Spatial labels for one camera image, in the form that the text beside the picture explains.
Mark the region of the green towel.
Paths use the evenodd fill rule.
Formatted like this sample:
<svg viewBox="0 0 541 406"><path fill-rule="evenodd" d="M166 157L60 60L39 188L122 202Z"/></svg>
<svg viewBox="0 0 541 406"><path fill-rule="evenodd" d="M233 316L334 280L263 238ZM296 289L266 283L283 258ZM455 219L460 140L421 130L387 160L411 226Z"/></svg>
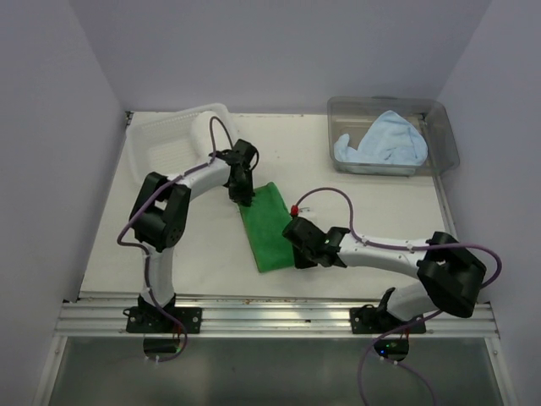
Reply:
<svg viewBox="0 0 541 406"><path fill-rule="evenodd" d="M251 205L239 210L258 272L294 266L292 246L282 236L291 216L276 184L257 188Z"/></svg>

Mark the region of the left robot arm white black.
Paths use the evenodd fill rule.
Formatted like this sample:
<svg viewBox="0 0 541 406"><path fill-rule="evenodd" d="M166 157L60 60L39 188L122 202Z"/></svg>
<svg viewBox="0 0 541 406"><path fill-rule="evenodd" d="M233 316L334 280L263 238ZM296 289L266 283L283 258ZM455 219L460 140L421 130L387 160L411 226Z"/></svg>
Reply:
<svg viewBox="0 0 541 406"><path fill-rule="evenodd" d="M147 309L145 320L157 332L166 332L175 324L172 258L184 234L190 204L214 188L225 187L232 202L250 206L253 170L250 163L217 158L177 176L147 175L126 228L134 231L136 241L131 245L143 251L139 307Z"/></svg>

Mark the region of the white plastic basket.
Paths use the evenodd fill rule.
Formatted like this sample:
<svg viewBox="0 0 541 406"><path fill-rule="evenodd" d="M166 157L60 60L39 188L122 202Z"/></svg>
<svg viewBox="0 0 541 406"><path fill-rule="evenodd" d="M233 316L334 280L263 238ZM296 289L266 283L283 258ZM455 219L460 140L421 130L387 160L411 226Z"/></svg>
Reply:
<svg viewBox="0 0 541 406"><path fill-rule="evenodd" d="M182 173L204 161L195 150L191 124L202 112L217 114L230 143L238 130L227 107L212 103L179 112L135 112L126 128L125 151L134 181L141 184L150 172Z"/></svg>

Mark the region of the white towel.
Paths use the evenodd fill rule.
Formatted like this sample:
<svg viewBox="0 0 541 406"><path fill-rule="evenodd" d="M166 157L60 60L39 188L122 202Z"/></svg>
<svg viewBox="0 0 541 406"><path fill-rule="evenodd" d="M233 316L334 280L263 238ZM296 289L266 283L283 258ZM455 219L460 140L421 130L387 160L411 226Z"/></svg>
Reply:
<svg viewBox="0 0 541 406"><path fill-rule="evenodd" d="M206 159L213 150L223 151L231 147L226 130L214 112L200 113L192 122L190 131L194 138L195 150L203 159Z"/></svg>

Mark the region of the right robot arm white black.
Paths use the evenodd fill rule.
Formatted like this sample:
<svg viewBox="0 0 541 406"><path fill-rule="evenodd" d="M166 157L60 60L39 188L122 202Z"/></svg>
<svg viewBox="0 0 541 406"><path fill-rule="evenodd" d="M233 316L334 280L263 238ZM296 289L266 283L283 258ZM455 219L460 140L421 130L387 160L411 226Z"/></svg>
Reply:
<svg viewBox="0 0 541 406"><path fill-rule="evenodd" d="M347 228L325 233L311 222L290 224L282 236L292 245L299 269L369 267L415 280L404 288L388 288L377 306L358 312L361 323L374 332L395 332L430 311L471 317L486 273L486 266L468 249L444 246L456 242L447 233L434 233L419 250L385 249L383 241L355 239Z"/></svg>

